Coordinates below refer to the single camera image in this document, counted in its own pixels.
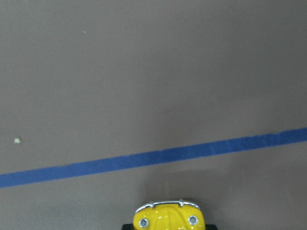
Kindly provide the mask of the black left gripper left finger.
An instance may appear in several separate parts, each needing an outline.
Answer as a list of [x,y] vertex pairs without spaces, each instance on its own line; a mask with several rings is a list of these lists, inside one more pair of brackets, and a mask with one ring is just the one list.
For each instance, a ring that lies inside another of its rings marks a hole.
[[133,224],[132,223],[123,224],[122,225],[122,230],[134,230]]

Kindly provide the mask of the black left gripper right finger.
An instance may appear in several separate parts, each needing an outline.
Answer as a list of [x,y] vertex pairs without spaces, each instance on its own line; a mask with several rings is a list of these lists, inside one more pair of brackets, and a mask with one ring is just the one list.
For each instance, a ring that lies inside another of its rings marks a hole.
[[206,224],[205,229],[206,230],[218,230],[217,226],[214,224]]

